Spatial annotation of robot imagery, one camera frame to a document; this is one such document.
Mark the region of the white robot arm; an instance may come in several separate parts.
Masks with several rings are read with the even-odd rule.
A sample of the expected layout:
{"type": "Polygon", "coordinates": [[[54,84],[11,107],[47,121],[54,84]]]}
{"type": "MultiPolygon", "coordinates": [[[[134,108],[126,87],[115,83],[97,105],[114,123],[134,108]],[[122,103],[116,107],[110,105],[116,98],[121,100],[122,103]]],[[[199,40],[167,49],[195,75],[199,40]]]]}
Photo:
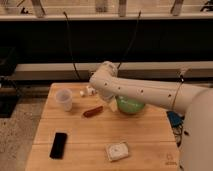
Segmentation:
{"type": "Polygon", "coordinates": [[[104,101],[119,95],[184,116],[179,171],[213,171],[213,88],[125,79],[117,74],[117,67],[105,61],[89,82],[104,101]]]}

